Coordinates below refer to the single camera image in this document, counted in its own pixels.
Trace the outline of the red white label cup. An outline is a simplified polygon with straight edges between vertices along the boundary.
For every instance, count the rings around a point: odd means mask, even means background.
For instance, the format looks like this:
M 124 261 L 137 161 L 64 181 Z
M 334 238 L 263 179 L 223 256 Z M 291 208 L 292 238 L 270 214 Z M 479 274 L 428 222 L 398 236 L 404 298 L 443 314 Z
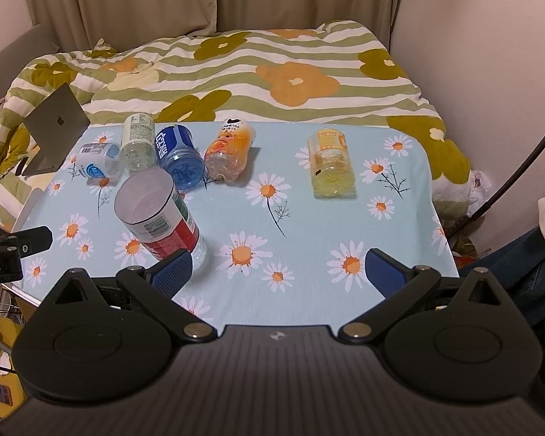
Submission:
M 130 176 L 117 191 L 114 212 L 123 225 L 158 260 L 179 249 L 202 268 L 207 246 L 172 177 L 153 167 Z

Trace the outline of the yellow label bottle cup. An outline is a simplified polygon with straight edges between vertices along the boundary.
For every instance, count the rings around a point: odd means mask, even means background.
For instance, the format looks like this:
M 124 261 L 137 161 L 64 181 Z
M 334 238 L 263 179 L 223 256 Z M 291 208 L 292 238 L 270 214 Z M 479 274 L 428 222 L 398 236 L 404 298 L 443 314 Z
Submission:
M 313 192 L 318 198 L 352 198 L 355 175 L 346 136 L 334 128 L 316 131 L 308 140 Z

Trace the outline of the white blue label bottle cup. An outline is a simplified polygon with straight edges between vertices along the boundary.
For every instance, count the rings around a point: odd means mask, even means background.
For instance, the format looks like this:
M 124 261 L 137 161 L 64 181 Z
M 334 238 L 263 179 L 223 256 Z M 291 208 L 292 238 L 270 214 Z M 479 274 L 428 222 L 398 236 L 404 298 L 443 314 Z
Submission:
M 84 144 L 78 151 L 76 166 L 79 173 L 89 179 L 117 179 L 123 171 L 120 147 L 115 143 Z

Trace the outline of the clear green label bottle cup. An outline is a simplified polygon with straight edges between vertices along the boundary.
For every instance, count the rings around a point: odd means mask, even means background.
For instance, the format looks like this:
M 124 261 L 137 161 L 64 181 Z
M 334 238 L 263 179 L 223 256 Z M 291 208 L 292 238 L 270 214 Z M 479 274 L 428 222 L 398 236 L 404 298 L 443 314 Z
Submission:
M 125 168 L 134 174 L 157 165 L 155 124 L 145 113 L 128 116 L 123 123 L 120 157 Z

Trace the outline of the orange label bottle cup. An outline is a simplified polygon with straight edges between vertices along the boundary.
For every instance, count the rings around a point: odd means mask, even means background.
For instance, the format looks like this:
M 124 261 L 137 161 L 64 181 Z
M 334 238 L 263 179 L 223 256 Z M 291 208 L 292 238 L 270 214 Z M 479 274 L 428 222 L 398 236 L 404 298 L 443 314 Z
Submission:
M 255 139 L 256 132 L 250 123 L 238 118 L 227 119 L 203 156 L 209 178 L 226 183 L 236 181 L 248 163 Z

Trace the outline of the daisy print blue tablecloth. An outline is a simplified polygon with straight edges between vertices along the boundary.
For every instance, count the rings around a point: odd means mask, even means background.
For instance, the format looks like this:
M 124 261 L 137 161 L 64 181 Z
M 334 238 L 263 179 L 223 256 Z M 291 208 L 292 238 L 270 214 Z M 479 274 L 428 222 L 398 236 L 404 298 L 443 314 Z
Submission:
M 216 329 L 340 327 L 382 299 L 365 274 L 372 248 L 404 265 L 457 274 L 420 144 L 385 127 L 344 127 L 355 192 L 320 199 L 305 158 L 315 131 L 313 124 L 259 123 L 236 183 L 200 184 L 185 195 L 206 258 L 175 299 Z M 82 176 L 76 157 L 49 182 L 25 222 L 47 226 L 54 238 L 49 250 L 22 262 L 18 287 L 31 300 L 45 298 L 72 267 L 112 276 L 153 264 L 115 214 L 118 190 L 118 183 Z

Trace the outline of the white plastic bag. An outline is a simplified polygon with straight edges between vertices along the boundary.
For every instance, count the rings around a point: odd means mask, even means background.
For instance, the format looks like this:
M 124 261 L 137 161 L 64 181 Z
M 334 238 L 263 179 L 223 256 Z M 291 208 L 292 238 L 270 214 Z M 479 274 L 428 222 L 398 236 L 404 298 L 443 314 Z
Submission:
M 480 170 L 472 170 L 469 174 L 469 207 L 467 216 L 471 217 L 487 200 L 490 199 L 492 183 Z

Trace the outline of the grey laptop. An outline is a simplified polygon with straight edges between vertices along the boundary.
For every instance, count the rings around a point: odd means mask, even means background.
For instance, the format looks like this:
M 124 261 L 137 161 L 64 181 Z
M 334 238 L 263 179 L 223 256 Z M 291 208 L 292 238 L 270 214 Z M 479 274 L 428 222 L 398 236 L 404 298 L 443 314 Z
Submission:
M 57 172 L 90 121 L 67 83 L 48 95 L 23 121 L 38 151 L 15 169 L 16 176 Z

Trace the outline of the grey headboard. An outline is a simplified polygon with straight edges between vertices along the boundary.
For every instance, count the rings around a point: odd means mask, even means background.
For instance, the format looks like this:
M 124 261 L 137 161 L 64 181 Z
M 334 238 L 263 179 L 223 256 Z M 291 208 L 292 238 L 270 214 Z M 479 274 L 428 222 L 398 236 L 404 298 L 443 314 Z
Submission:
M 34 26 L 7 45 L 0 52 L 0 99 L 28 62 L 46 54 L 56 53 L 59 48 L 54 32 L 45 25 Z

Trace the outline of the striped floral duvet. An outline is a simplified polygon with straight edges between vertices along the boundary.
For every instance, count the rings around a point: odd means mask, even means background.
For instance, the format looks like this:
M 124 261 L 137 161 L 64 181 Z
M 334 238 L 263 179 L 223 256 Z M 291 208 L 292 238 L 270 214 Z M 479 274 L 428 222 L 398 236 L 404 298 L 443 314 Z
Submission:
M 22 122 L 68 85 L 94 124 L 136 112 L 158 122 L 250 121 L 385 125 L 401 131 L 393 158 L 422 145 L 438 215 L 469 208 L 468 158 L 420 88 L 367 27 L 354 21 L 316 29 L 254 29 L 218 36 L 165 36 L 132 49 L 100 41 L 86 51 L 42 49 L 0 90 L 0 220 L 11 229 L 30 184 L 14 169 L 33 150 Z

